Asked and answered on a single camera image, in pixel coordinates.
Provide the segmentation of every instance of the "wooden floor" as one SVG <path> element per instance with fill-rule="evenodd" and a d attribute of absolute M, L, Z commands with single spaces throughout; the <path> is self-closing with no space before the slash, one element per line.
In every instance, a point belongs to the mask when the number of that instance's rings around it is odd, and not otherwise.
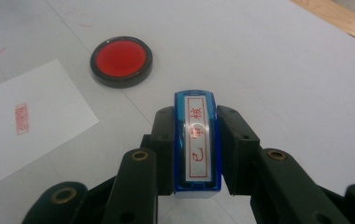
<path fill-rule="evenodd" d="M 355 12 L 330 0 L 291 0 L 349 35 L 355 36 Z"/>

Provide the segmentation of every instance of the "red stamp mark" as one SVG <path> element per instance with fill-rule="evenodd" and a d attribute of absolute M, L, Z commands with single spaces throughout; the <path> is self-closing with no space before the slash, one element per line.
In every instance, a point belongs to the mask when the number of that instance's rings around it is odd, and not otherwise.
<path fill-rule="evenodd" d="M 17 122 L 17 135 L 29 133 L 29 114 L 27 104 L 21 104 L 15 107 L 15 121 Z"/>

